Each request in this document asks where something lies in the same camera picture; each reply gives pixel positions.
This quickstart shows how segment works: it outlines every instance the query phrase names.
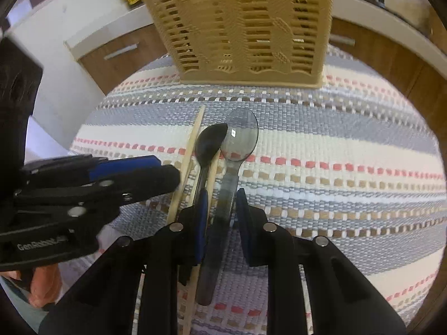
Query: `striped tablecloth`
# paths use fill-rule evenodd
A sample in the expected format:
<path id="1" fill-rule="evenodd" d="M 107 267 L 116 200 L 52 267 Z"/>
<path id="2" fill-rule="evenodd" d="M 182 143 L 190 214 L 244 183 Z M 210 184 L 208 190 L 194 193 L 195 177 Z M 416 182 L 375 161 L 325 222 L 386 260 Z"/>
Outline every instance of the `striped tablecloth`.
<path id="1" fill-rule="evenodd" d="M 438 142 L 405 97 L 332 47 L 319 90 L 183 85 L 164 57 L 116 87 L 71 150 L 111 159 L 154 154 L 179 167 L 202 105 L 203 128 L 237 107 L 250 108 L 259 121 L 258 145 L 240 170 L 249 203 L 296 236 L 330 237 L 409 323 L 436 276 L 447 213 Z M 211 215 L 224 167 L 221 160 Z M 154 234 L 170 198 L 122 207 L 110 224 L 114 235 Z M 181 288 L 180 326 L 186 297 Z M 247 267 L 231 229 L 213 303 L 196 307 L 192 333 L 265 333 L 266 313 L 267 268 Z"/>

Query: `finger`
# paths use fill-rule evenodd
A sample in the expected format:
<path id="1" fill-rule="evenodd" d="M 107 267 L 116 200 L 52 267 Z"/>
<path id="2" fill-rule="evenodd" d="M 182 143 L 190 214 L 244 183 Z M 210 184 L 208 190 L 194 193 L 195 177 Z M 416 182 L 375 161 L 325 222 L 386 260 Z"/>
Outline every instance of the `finger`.
<path id="1" fill-rule="evenodd" d="M 50 291 L 46 294 L 44 298 L 37 298 L 33 294 L 31 294 L 29 298 L 29 302 L 32 306 L 36 308 L 42 308 L 46 304 L 55 302 L 59 297 L 60 289 L 62 287 L 62 280 L 59 271 L 56 273 L 56 276 L 53 281 L 53 285 Z"/>
<path id="2" fill-rule="evenodd" d="M 37 298 L 45 298 L 58 272 L 57 264 L 36 268 L 31 282 L 31 293 Z"/>
<path id="3" fill-rule="evenodd" d="M 20 279 L 19 271 L 0 272 L 0 276 L 9 277 L 13 279 Z"/>

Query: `clear plastic spoon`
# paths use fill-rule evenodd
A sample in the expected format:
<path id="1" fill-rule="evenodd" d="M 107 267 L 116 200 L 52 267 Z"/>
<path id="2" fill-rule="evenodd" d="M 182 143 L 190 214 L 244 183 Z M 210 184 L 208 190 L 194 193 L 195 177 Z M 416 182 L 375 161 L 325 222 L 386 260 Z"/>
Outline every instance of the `clear plastic spoon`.
<path id="1" fill-rule="evenodd" d="M 251 155 L 258 141 L 258 121 L 247 108 L 238 108 L 226 119 L 228 131 L 221 151 L 227 162 L 211 227 L 207 232 L 205 257 L 200 267 L 196 302 L 211 304 L 217 276 L 224 254 L 234 198 L 239 181 L 239 168 Z"/>

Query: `beige plastic basket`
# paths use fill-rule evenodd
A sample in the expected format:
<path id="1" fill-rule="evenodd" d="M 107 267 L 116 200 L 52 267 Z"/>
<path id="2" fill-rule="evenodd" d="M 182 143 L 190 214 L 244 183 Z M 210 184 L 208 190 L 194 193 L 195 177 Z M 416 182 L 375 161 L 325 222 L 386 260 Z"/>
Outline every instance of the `beige plastic basket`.
<path id="1" fill-rule="evenodd" d="M 332 0 L 144 0 L 184 82 L 318 87 Z"/>

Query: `black plastic spoon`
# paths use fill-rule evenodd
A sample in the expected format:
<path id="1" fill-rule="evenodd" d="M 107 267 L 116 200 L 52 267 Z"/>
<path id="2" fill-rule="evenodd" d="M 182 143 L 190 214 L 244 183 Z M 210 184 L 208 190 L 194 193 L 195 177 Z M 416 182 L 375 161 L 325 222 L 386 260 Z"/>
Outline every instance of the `black plastic spoon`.
<path id="1" fill-rule="evenodd" d="M 228 125 L 226 123 L 216 123 L 205 128 L 197 137 L 194 150 L 196 159 L 200 165 L 200 173 L 198 174 L 193 205 L 198 204 L 200 191 L 205 188 L 206 185 L 211 161 L 219 151 L 220 146 L 227 135 L 227 130 Z M 184 286 L 186 286 L 191 277 L 191 268 L 191 266 L 180 266 L 178 281 Z"/>

